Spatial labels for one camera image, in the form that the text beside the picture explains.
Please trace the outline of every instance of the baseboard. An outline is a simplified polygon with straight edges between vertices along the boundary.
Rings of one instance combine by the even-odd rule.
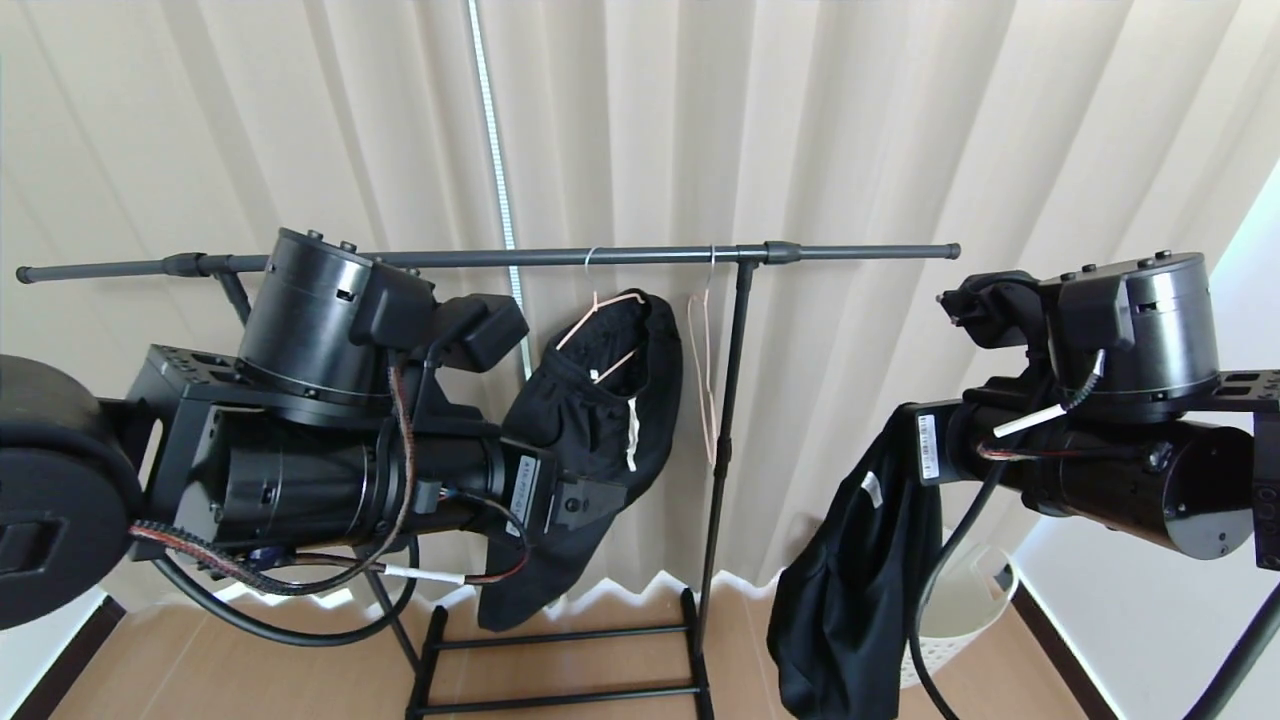
[[[47,720],[122,618],[124,607],[111,597],[105,598],[67,643],[12,720]]]
[[[1019,587],[1018,592],[1014,593],[1014,609],[1018,610],[1018,615],[1021,616],[1023,623],[1036,635],[1036,642],[1039,643],[1044,655],[1048,656],[1057,674],[1062,676],[1066,687],[1075,696],[1075,701],[1084,710],[1084,715],[1089,720],[1119,720],[1111,705],[1103,697],[1102,691],[1093,684],[1093,679],[1089,678],[1084,666],[1080,665],[1079,659],[1075,657],[1066,641],[1059,634],[1057,626],[1048,619],[1044,609],[1039,606],[1036,596],[1025,585]]]

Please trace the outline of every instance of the clothes rack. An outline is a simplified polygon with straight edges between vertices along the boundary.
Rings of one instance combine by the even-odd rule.
[[[700,264],[735,263],[737,278],[733,296],[733,315],[730,327],[728,359],[724,369],[724,397],[721,406],[719,436],[716,442],[716,464],[712,469],[710,516],[707,527],[707,542],[703,551],[703,577],[699,600],[695,601],[691,588],[685,588],[680,596],[682,620],[677,624],[620,628],[612,630],[593,630],[579,633],[535,634],[513,638],[484,638],[474,641],[445,641],[444,630],[449,612],[438,606],[431,612],[431,623],[421,651],[413,647],[404,625],[399,619],[392,623],[392,630],[406,657],[413,666],[415,682],[412,694],[404,710],[406,720],[430,715],[466,714],[479,711],[512,710],[525,707],[547,707],[604,702],[662,696],[692,696],[699,720],[712,720],[710,683],[707,676],[704,643],[707,638],[707,618],[710,612],[712,577],[716,566],[716,550],[719,536],[721,511],[724,503],[724,482],[732,460],[733,410],[737,401],[739,374],[742,363],[742,345],[746,334],[746,311],[751,296],[751,279],[762,265],[787,265],[814,260],[895,260],[895,259],[950,259],[960,256],[959,245],[852,245],[852,246],[803,246],[794,242],[765,242],[760,245],[730,246],[663,246],[663,247],[599,247],[599,249],[543,249],[543,250],[454,250],[422,252],[370,252],[369,258],[398,268],[499,268],[499,266],[552,266],[581,265],[590,254],[593,265],[649,265],[649,264]],[[238,273],[262,272],[266,269],[266,255],[206,255],[204,252],[183,252],[163,260],[142,260],[129,263],[99,263],[88,265],[59,265],[45,268],[18,268],[18,281],[23,283],[91,279],[140,275],[173,277],[212,277],[221,284],[227,300],[234,307],[243,323],[251,311],[248,296],[239,281]],[[366,574],[374,596],[384,610],[390,607],[390,598],[381,579]],[[690,665],[690,682],[678,685],[662,685],[630,691],[596,691],[558,696],[522,697],[484,702],[430,702],[431,683],[436,661],[442,652],[466,648],[503,647],[518,644],[541,644],[559,642],[580,642],[599,638],[636,637],[650,634],[682,633],[686,639]]]

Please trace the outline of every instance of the plastic basket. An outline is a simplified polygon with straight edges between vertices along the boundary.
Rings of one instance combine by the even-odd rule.
[[[1004,568],[1012,573],[1009,588],[995,582],[995,574]],[[931,675],[1000,619],[1018,584],[1018,569],[1005,551],[968,539],[960,542],[933,587],[920,623],[920,652]],[[908,648],[902,655],[901,687],[919,682]]]

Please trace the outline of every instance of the beige curtain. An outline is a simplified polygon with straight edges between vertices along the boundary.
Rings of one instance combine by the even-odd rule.
[[[1280,158],[1280,4],[481,0],[520,247],[876,242],[959,261],[763,269],[750,309],[719,568],[764,582],[890,410],[1019,354],[977,352],[933,297],[1158,249],[1216,260]],[[118,395],[148,342],[234,352],[212,282],[17,287],[22,264],[265,252],[275,227],[364,250],[500,249],[471,13],[434,3],[0,5],[3,347]],[[728,266],[713,279],[717,377]],[[599,268],[682,311],[707,268]],[[442,295],[509,291],[435,273]],[[520,274],[534,360],[590,297]],[[515,357],[449,378],[499,419]],[[584,578],[696,583],[709,478],[689,373],[676,450]],[[948,488],[959,518],[972,488]],[[979,525],[1012,547],[1005,495]],[[424,542],[477,568],[477,538]],[[160,592],[131,568],[113,592]]]

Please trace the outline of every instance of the floor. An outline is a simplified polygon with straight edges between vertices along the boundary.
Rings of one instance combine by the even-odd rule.
[[[764,647],[771,597],[717,584],[708,628],[707,664],[716,714],[731,720],[785,720],[777,676]],[[474,600],[454,606],[448,639],[484,637]],[[291,601],[256,614],[300,630],[353,626],[358,611],[323,610]],[[411,607],[406,624],[425,637],[429,609]],[[604,594],[594,602],[543,614],[521,633],[660,624],[680,620],[675,589],[650,588],[643,598]],[[442,655],[433,702],[508,698],[586,689],[621,689],[687,680],[682,635],[595,639],[580,643],[484,648]],[[1061,678],[1014,611],[969,646],[938,675],[952,707],[966,720],[1084,717]],[[355,646],[302,650],[260,641],[200,610],[161,606],[134,614],[63,700],[56,720],[109,717],[398,719],[412,674],[389,632]],[[468,714],[467,720],[692,719],[687,697],[571,707]],[[938,717],[924,692],[902,693],[901,717]]]

